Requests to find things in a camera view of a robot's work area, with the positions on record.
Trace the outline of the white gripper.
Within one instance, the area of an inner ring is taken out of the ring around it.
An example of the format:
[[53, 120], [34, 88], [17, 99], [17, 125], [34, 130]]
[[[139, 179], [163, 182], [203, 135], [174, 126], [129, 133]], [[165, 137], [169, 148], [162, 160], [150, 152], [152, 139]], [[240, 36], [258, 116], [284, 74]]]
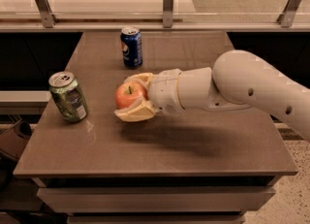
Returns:
[[150, 119], [159, 111], [163, 114], [177, 114], [183, 112], [178, 98], [179, 69], [166, 70], [158, 75], [140, 73], [129, 76], [124, 80], [133, 87], [148, 90], [147, 96], [139, 97], [129, 107], [116, 110], [114, 114], [124, 122], [139, 122]]

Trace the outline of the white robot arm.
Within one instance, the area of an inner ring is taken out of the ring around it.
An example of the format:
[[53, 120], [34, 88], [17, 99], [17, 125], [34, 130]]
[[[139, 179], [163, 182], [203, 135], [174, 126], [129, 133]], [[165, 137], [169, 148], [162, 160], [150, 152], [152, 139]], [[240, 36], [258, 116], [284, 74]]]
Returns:
[[220, 112], [254, 107], [310, 140], [310, 90], [244, 50], [223, 53], [213, 67], [130, 76], [116, 91], [115, 99], [126, 101], [115, 111], [125, 122], [150, 119], [158, 112]]

